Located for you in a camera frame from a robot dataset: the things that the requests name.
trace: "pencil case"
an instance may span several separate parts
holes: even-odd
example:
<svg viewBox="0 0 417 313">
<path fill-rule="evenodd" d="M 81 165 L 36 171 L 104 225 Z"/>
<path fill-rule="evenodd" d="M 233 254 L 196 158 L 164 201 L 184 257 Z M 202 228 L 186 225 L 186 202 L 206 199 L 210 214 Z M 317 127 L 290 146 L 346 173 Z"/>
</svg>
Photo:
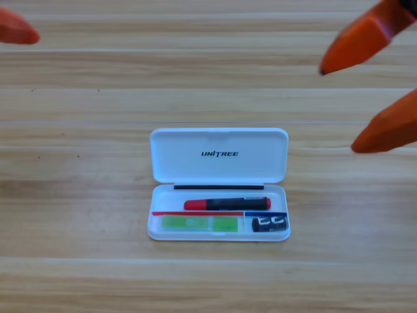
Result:
<svg viewBox="0 0 417 313">
<path fill-rule="evenodd" d="M 280 128 L 160 128 L 150 136 L 148 234 L 161 241 L 284 241 L 289 138 Z M 264 198 L 268 210 L 187 211 L 189 200 Z"/>
</svg>

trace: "green eraser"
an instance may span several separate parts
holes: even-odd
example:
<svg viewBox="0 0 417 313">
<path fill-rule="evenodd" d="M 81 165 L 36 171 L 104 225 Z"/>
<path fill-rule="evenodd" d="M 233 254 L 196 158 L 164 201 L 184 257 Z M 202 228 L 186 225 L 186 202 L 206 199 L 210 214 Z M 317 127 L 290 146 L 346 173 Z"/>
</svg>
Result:
<svg viewBox="0 0 417 313">
<path fill-rule="evenodd" d="M 208 217 L 165 215 L 162 219 L 165 228 L 186 228 L 188 230 L 206 230 L 209 228 Z"/>
<path fill-rule="evenodd" d="M 238 220 L 236 217 L 214 217 L 213 231 L 230 231 L 236 233 Z"/>
</svg>

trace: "unitree logo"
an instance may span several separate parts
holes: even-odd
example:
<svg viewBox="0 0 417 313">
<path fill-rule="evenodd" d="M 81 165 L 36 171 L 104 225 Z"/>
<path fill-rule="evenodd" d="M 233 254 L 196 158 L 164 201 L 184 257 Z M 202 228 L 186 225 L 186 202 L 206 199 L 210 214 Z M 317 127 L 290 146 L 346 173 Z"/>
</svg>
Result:
<svg viewBox="0 0 417 313">
<path fill-rule="evenodd" d="M 212 151 L 212 152 L 202 152 L 201 156 L 203 157 L 237 157 L 239 156 L 239 152 L 217 152 L 217 151 Z"/>
</svg>

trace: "red marker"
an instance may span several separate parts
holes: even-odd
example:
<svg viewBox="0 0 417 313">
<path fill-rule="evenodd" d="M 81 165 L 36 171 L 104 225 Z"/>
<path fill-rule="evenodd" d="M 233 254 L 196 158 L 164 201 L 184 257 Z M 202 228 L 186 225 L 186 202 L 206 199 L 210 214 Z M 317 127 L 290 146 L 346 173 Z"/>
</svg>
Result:
<svg viewBox="0 0 417 313">
<path fill-rule="evenodd" d="M 270 208 L 271 199 L 267 197 L 188 200 L 184 203 L 184 210 L 199 211 L 265 211 Z"/>
</svg>

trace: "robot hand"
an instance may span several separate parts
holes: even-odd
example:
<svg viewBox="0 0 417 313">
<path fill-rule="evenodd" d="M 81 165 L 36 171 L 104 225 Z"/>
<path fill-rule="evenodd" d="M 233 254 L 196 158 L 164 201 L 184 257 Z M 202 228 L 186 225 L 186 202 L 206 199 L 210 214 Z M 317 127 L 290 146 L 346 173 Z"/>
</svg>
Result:
<svg viewBox="0 0 417 313">
<path fill-rule="evenodd" d="M 39 34 L 24 18 L 0 7 L 0 42 L 7 44 L 36 44 Z"/>
<path fill-rule="evenodd" d="M 342 31 L 320 65 L 322 75 L 363 63 L 417 20 L 417 0 L 382 0 Z M 385 152 L 417 141 L 417 90 L 378 113 L 352 144 Z"/>
</svg>

